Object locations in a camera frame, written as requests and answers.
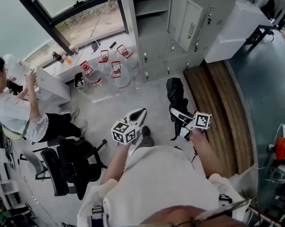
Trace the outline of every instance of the shoe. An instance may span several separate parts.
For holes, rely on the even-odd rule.
[[[142,128],[142,137],[151,136],[151,131],[148,126],[143,126]]]
[[[75,117],[78,115],[78,113],[80,112],[80,109],[77,107],[75,110],[71,111],[71,120],[70,122],[73,123],[75,120]]]
[[[88,128],[88,122],[87,120],[84,120],[84,125],[80,128],[80,132],[81,132],[80,137],[84,137],[84,134],[87,128]]]

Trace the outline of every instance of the white shirt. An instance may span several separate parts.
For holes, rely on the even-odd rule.
[[[31,104],[29,101],[19,99],[18,97],[3,92],[0,94],[0,123],[11,131],[22,134],[29,121]],[[29,121],[26,134],[27,139],[38,142],[46,134],[49,120],[48,116],[39,112],[38,119]]]
[[[217,188],[199,175],[184,151],[169,146],[140,148],[129,158],[118,184],[103,205],[110,226],[137,225],[164,208],[219,207]]]

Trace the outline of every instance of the black office chair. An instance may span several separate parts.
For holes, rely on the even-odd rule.
[[[57,153],[52,148],[46,148],[41,152],[53,183],[54,195],[76,193],[82,200],[88,183],[97,181],[101,169],[107,168],[98,155],[98,151],[107,140],[103,140],[97,148],[85,139],[75,141],[59,136],[58,141],[60,146],[57,147]],[[93,155],[96,163],[89,164],[88,158]],[[73,183],[74,186],[69,187],[68,183]]]

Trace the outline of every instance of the windowsill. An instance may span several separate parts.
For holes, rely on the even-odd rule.
[[[116,41],[116,45],[110,49],[109,46]],[[83,70],[80,67],[80,64],[82,64],[84,61],[90,61],[92,60],[92,63],[94,66],[97,66],[98,61],[100,59],[100,51],[101,50],[109,50],[109,53],[116,51],[116,48],[123,44],[125,47],[132,47],[133,43],[131,41],[131,38],[129,35],[121,34],[116,35],[113,37],[110,37],[108,39],[100,41],[100,48],[96,52],[93,53],[93,50],[91,48],[91,45],[87,46],[82,53],[82,50],[79,50],[78,54],[74,54],[72,56],[69,56],[69,58],[72,60],[72,64],[68,64],[67,62],[60,63],[59,61],[53,63],[52,65],[46,67],[44,70],[48,72],[49,74],[55,76],[62,82],[68,82],[74,79],[74,76],[79,73],[83,72]]]

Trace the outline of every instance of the fiducial marker cube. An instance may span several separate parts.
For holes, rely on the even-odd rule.
[[[207,130],[210,128],[212,114],[195,112],[194,114],[194,127]]]
[[[128,144],[137,138],[135,127],[131,124],[116,121],[111,128],[113,140],[121,144]]]

